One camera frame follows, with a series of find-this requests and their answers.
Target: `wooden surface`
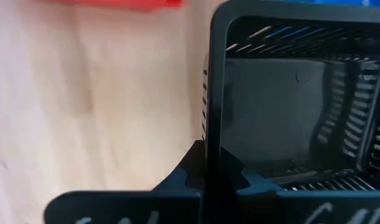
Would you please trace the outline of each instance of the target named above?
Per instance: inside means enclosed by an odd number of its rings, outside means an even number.
[[[152,13],[0,0],[0,223],[69,190],[151,189],[200,138],[219,0]]]

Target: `red object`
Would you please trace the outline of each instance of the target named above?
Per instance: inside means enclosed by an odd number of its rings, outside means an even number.
[[[65,3],[83,3],[97,6],[152,10],[163,7],[180,7],[183,0],[56,0]]]

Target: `light wood table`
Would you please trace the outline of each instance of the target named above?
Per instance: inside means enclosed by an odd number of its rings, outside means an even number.
[[[69,190],[148,190],[200,139],[219,0],[133,12],[0,0],[0,223]]]

